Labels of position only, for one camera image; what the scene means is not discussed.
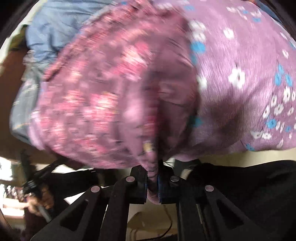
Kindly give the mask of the person's left hand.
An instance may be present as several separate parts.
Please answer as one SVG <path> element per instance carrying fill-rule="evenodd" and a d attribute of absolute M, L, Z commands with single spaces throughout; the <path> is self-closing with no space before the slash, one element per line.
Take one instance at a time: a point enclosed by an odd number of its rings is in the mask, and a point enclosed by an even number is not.
<path fill-rule="evenodd" d="M 33 194 L 27 197 L 27 208 L 29 212 L 37 216 L 42 216 L 39 211 L 39 206 L 43 206 L 46 210 L 49 210 L 54 206 L 54 197 L 47 185 L 42 186 L 41 193 L 42 198 L 38 198 Z"/>

